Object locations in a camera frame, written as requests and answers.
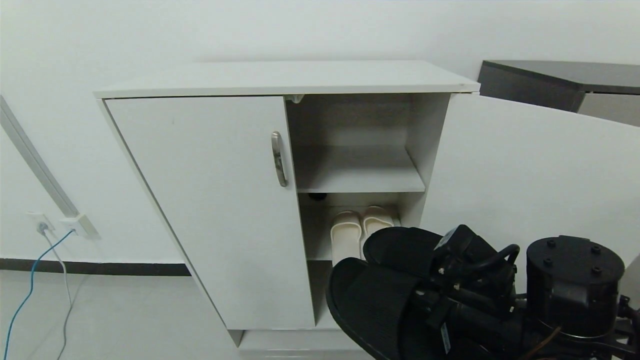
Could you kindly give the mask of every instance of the cabinet door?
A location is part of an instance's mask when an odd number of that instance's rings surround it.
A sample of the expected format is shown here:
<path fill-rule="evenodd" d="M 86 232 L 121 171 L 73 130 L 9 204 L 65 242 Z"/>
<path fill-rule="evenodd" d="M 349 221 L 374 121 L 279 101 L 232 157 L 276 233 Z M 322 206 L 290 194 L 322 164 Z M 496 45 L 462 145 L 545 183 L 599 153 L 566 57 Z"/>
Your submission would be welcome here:
<path fill-rule="evenodd" d="M 227 328 L 313 327 L 283 98 L 106 103 Z M 274 131 L 285 187 L 276 176 Z"/>
<path fill-rule="evenodd" d="M 559 234 L 626 264 L 640 252 L 640 128 L 471 94 L 452 95 L 421 226 L 469 225 L 495 248 Z"/>

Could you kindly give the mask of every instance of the white tile floor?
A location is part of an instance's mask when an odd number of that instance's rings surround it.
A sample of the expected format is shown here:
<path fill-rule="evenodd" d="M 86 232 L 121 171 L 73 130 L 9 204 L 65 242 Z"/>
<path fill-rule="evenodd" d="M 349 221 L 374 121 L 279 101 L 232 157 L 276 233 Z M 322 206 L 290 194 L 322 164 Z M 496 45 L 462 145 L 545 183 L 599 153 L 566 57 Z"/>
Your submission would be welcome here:
<path fill-rule="evenodd" d="M 640 259 L 627 270 L 623 293 L 640 306 Z M 364 352 L 243 353 L 190 277 L 69 275 L 76 303 L 64 360 L 196 360 L 288 358 L 371 360 Z M 4 348 L 13 312 L 29 291 L 29 273 L 0 271 Z M 9 360 L 55 359 L 67 310 L 62 274 L 37 273 L 35 290 L 13 327 Z"/>

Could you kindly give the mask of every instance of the wall trim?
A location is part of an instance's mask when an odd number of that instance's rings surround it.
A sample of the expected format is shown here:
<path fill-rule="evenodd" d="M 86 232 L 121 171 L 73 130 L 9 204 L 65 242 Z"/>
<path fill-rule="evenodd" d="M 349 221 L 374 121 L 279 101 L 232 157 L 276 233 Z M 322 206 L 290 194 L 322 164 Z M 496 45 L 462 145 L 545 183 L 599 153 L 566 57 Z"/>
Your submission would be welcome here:
<path fill-rule="evenodd" d="M 0 270 L 30 272 L 35 260 L 0 259 Z M 136 275 L 136 276 L 191 276 L 185 264 L 150 263 L 82 263 L 65 261 L 69 274 Z M 62 273 L 57 261 L 40 260 L 36 272 Z"/>

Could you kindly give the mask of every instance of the metal handle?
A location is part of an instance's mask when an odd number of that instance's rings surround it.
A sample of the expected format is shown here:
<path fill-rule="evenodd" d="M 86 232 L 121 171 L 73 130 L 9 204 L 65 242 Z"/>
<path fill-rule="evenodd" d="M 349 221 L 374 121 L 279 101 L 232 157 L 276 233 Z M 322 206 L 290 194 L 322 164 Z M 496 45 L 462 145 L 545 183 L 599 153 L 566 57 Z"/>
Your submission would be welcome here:
<path fill-rule="evenodd" d="M 284 176 L 284 167 L 282 166 L 282 153 L 280 152 L 280 133 L 274 131 L 271 134 L 271 148 L 273 149 L 273 161 L 276 165 L 276 174 L 278 181 L 283 188 L 287 187 L 287 178 Z"/>

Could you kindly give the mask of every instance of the white wall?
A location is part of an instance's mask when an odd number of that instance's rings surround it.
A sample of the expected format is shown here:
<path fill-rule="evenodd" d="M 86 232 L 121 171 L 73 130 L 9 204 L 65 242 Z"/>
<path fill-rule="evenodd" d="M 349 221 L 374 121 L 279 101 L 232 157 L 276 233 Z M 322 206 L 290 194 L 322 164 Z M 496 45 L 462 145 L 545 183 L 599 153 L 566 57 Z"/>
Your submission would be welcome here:
<path fill-rule="evenodd" d="M 204 60 L 426 59 L 472 79 L 483 59 L 640 63 L 636 1 L 3 0 L 1 16 L 2 94 L 102 236 L 69 241 L 76 261 L 182 261 L 95 105 L 102 86 Z M 11 146 L 0 256 L 35 258 L 23 213 L 61 214 Z"/>

